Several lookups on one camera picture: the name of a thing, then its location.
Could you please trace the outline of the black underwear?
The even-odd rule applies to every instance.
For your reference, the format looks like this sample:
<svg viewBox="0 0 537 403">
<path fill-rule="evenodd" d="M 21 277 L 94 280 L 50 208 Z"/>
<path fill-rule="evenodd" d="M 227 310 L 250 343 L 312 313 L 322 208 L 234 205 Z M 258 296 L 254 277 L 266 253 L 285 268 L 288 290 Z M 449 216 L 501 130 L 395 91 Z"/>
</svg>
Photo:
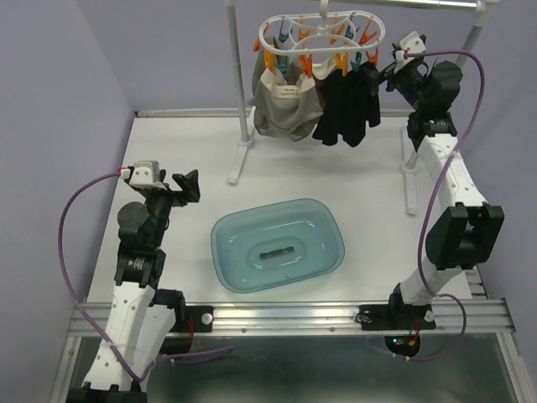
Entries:
<svg viewBox="0 0 537 403">
<path fill-rule="evenodd" d="M 336 69 L 324 80 L 320 92 L 325 107 L 313 139 L 333 146 L 341 136 L 354 148 L 365 138 L 367 126 L 381 123 L 378 95 L 372 96 L 368 87 L 368 72 L 372 71 L 376 71 L 374 64 L 366 62 L 346 75 Z"/>
</svg>

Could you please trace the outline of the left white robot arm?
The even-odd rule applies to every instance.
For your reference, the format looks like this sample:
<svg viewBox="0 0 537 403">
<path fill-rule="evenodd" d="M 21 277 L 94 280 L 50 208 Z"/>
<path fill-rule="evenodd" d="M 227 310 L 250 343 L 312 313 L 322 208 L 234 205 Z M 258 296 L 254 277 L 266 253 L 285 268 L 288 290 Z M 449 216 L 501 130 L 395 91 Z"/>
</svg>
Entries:
<svg viewBox="0 0 537 403">
<path fill-rule="evenodd" d="M 102 340 L 82 385 L 68 391 L 69 402 L 145 402 L 145 381 L 165 336 L 185 321 L 185 298 L 178 290 L 159 288 L 165 252 L 160 248 L 173 208 L 201 198 L 199 172 L 174 174 L 174 191 L 165 170 L 154 161 L 122 168 L 115 175 L 143 196 L 117 214 L 117 266 L 112 306 L 105 327 L 87 312 L 83 317 Z"/>
</svg>

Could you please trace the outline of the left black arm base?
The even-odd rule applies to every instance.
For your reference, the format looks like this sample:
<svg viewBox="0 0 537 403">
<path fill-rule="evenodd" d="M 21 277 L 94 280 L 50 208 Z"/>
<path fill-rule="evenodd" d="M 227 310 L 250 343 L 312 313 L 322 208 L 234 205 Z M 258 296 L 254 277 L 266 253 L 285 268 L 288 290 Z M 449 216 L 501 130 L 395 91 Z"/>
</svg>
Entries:
<svg viewBox="0 0 537 403">
<path fill-rule="evenodd" d="M 196 335 L 212 331 L 213 313 L 213 306 L 187 306 L 184 320 L 171 328 L 159 352 L 166 355 L 189 353 Z"/>
</svg>

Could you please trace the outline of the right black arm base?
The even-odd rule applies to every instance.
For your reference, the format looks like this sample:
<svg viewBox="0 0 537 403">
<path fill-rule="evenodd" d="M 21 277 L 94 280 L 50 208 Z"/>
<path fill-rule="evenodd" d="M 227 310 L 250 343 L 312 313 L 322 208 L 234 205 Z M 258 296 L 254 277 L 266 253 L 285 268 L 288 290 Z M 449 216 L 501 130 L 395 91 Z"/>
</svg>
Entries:
<svg viewBox="0 0 537 403">
<path fill-rule="evenodd" d="M 386 347 L 395 355 L 413 358 L 420 351 L 420 333 L 435 330 L 436 323 L 431 306 L 401 307 L 389 304 L 359 306 L 355 320 L 366 332 L 387 332 Z"/>
</svg>

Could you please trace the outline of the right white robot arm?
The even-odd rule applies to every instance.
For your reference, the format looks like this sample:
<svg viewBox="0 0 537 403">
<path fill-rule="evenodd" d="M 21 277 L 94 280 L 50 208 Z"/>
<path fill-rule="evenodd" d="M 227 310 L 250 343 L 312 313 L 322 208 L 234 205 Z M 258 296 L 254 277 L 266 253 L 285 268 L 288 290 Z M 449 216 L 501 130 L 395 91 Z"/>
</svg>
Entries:
<svg viewBox="0 0 537 403">
<path fill-rule="evenodd" d="M 376 91 L 382 83 L 397 91 L 413 108 L 406 133 L 414 148 L 404 165 L 412 171 L 422 160 L 434 182 L 430 202 L 438 202 L 441 215 L 420 231 L 416 271 L 394 290 L 406 306 L 425 306 L 463 270 L 488 260 L 503 225 L 504 212 L 491 205 L 477 189 L 459 151 L 450 108 L 460 92 L 461 69 L 450 61 L 422 74 L 422 59 L 399 68 L 392 63 L 382 71 L 368 72 L 368 85 Z"/>
</svg>

